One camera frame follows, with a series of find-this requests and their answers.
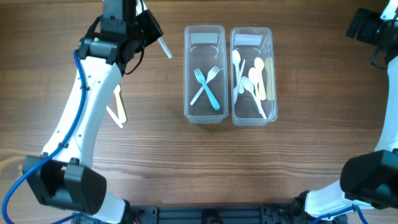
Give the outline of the light blue plastic spoon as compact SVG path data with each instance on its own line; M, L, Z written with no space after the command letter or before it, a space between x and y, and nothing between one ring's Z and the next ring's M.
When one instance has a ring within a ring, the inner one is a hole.
M237 50L233 50L233 65L235 66L235 69L236 69L236 84L237 84L238 72L239 72L239 69L241 68L241 66L239 66L240 62L241 62L240 53ZM244 93L244 88L243 88L242 84L239 87L238 93L240 93L240 94Z

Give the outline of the white plastic fork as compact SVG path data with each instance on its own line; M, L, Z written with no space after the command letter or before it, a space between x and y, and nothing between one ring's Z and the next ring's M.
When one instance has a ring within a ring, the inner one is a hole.
M203 92L203 90L206 90L206 87L208 87L208 83L214 79L214 77L217 76L218 72L220 71L220 68L217 66L214 66L213 68L211 68L207 74L207 78L206 78L206 85L202 86L196 93L196 95L193 97L193 99L191 100L190 104L194 105L196 100L199 98L199 96L201 95L201 93ZM209 97L210 103L213 106L213 108L215 110L218 110L220 108L220 105L218 103L215 103L216 99L215 96L213 94L211 94Z
M111 110L110 107L106 107L106 111L109 113L110 117L113 119L113 121L122 129L124 126L120 122L119 118L116 116L116 114Z
M164 53L166 54L166 56L171 59L173 58L173 55L168 47L168 45L166 44L165 40L162 37L159 37L157 39L158 43L160 44L160 46L162 47Z

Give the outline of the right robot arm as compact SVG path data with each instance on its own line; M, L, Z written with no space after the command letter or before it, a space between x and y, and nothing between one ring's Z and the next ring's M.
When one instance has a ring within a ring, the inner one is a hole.
M390 1L378 28L365 28L371 12L359 9L347 35L363 35L364 42L385 52L389 89L384 126L374 152L353 157L344 165L340 179L320 190L305 191L294 198L289 218L304 222L330 222L356 212L363 223L364 209L397 208L397 3Z

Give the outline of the light blue plastic fork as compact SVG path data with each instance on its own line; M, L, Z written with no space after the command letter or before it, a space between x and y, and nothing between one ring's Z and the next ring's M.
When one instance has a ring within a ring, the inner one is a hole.
M202 74L202 72L200 71L200 69L199 69L199 68L196 68L196 69L194 70L194 73L195 73L195 77L196 77L197 81L198 81L199 83L201 83L202 86L205 86L205 85L206 85L206 79L205 79L204 75ZM206 91L206 94L207 94L208 96L210 96L211 94L213 94L213 93L211 92L211 90L210 90L209 87L206 87L206 90L205 90L205 91Z

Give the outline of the yellow plastic fork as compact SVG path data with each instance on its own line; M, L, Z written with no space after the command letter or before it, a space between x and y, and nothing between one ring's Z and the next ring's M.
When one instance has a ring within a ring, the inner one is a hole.
M122 124L124 124L127 121L126 117L126 112L124 109L123 101L121 98L121 86L117 85L116 88L113 91L116 99L116 106L118 110L118 118Z

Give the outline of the white spoon container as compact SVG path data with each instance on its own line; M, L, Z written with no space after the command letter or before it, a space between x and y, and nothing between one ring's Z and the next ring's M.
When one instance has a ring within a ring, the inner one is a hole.
M262 115L262 117L264 119L267 119L267 116L266 116L264 110L262 109L262 106L261 106L260 102L258 101L257 96L254 93L254 84L250 81L250 79L248 77L241 77L241 84L245 90L247 90L248 92L250 92L250 94L252 94L252 97L254 98L254 101L260 111L260 114Z

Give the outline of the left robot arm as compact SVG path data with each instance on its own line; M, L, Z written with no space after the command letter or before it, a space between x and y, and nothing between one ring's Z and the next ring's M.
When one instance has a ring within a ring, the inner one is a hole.
M129 202L109 193L106 179L91 168L93 151L126 65L162 34L143 1L104 2L73 53L76 79L58 126L41 155L26 157L22 166L22 180L41 205L103 223L135 222Z

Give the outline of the yellow plastic spoon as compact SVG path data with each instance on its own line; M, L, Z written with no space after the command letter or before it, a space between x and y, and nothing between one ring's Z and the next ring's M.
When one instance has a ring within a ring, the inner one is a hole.
M260 100L266 100L266 90L264 86L264 80L262 77L262 71L264 69L264 61L260 57L256 57L254 59L254 67L257 70L258 76L259 76L259 82L258 82L258 90L259 90L259 98Z

